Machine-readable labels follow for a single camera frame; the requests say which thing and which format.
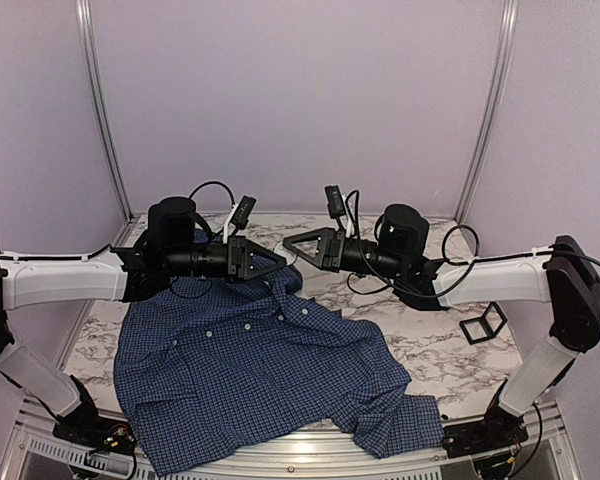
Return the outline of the aluminium front rail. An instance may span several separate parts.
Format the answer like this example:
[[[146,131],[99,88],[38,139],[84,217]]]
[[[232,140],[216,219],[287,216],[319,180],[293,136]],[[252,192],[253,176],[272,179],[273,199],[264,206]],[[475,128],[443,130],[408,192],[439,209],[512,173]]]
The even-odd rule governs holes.
[[[520,479],[580,479],[581,470],[557,404],[525,418],[529,439],[513,466]],[[34,400],[22,405],[0,467],[0,479],[154,479],[142,450],[133,456],[89,455],[57,439],[53,422]],[[178,473],[180,479],[475,479],[494,453],[451,459],[442,449],[378,460],[333,425],[303,428],[215,463]]]

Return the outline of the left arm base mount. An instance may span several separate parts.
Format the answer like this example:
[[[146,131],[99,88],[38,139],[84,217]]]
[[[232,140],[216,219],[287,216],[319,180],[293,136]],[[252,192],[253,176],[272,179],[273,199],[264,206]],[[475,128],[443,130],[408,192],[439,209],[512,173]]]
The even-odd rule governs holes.
[[[86,387],[73,375],[69,378],[77,387],[80,403],[67,415],[53,415],[53,435],[90,447],[96,453],[133,455],[137,441],[130,424],[101,416]]]

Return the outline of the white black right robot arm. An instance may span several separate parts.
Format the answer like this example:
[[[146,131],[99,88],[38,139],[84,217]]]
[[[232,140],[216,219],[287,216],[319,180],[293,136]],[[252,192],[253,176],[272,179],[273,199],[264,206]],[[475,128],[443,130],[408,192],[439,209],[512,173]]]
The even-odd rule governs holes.
[[[361,235],[358,208],[345,200],[329,207],[338,228],[283,239],[283,248],[323,271],[373,276],[405,305],[442,311],[470,303],[537,302],[551,306],[547,335],[500,388],[475,438],[495,448],[514,431],[514,419],[554,386],[579,355],[600,341],[600,261],[584,254],[571,236],[546,246],[496,257],[452,260],[424,254],[429,223],[414,208],[389,205],[374,239]]]

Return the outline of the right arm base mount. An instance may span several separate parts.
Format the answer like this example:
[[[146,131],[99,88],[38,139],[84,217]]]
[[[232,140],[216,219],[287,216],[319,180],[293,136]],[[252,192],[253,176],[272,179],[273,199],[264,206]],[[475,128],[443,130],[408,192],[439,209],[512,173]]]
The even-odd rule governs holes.
[[[449,458],[474,455],[523,443],[529,439],[522,416],[500,406],[501,385],[481,420],[445,426],[441,445]]]

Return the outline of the white blue round brooch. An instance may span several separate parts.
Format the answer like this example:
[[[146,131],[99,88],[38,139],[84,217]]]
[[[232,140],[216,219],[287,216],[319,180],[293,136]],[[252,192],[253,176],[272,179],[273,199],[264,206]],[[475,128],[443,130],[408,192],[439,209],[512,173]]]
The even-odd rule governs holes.
[[[287,266],[294,265],[298,259],[298,256],[291,250],[287,249],[282,243],[278,243],[274,247],[274,253],[283,257]]]

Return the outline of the black frame stand near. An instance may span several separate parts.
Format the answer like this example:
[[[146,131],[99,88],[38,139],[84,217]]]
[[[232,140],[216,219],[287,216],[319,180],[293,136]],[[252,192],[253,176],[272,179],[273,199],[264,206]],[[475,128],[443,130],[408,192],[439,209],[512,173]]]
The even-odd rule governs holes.
[[[496,302],[491,302],[478,317],[462,320],[459,325],[469,345],[477,345],[498,337],[508,319]]]

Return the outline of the blue checked shirt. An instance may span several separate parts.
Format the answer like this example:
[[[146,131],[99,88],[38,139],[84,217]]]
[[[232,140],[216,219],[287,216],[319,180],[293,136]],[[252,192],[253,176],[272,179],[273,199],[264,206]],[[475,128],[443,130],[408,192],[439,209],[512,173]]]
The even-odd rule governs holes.
[[[435,398],[408,394],[381,329],[302,298],[302,285],[292,267],[240,283],[170,277],[130,305],[114,388],[157,474],[326,419],[377,458],[441,443]]]

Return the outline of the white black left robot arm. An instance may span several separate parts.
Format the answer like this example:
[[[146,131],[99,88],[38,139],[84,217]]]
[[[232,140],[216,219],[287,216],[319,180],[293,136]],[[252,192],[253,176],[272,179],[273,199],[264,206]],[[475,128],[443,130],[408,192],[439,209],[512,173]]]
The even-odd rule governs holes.
[[[195,201],[181,196],[149,208],[147,227],[131,247],[70,255],[0,250],[0,373],[82,443],[99,444],[106,423],[86,388],[25,346],[9,329],[9,311],[64,301],[144,301],[175,277],[248,281],[285,265],[284,257],[244,236],[225,232],[216,241]]]

